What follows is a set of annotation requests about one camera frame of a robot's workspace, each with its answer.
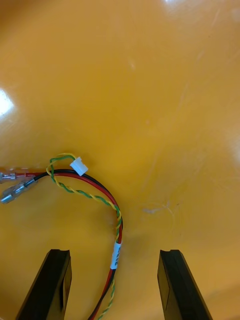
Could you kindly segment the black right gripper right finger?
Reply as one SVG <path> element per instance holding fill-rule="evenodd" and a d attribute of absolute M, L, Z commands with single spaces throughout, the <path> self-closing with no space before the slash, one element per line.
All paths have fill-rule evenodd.
<path fill-rule="evenodd" d="M 160 251 L 157 280 L 166 320 L 212 319 L 185 257 L 179 250 Z"/>

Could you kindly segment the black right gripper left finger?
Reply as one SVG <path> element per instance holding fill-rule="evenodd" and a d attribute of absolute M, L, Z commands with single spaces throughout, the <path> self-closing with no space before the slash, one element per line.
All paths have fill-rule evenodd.
<path fill-rule="evenodd" d="M 72 282 L 69 250 L 51 249 L 16 316 L 17 320 L 63 320 Z"/>

